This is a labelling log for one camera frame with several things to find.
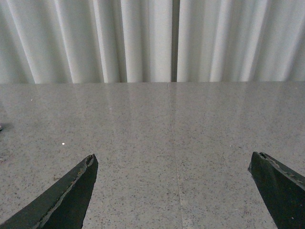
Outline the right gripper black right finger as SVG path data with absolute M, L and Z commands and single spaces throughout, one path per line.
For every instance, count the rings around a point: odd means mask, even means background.
M 253 152 L 248 168 L 279 229 L 305 227 L 305 177 L 263 152 Z

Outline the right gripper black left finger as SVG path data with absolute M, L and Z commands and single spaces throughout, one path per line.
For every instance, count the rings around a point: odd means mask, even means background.
M 3 222 L 2 229 L 81 229 L 97 177 L 89 155 L 30 204 Z

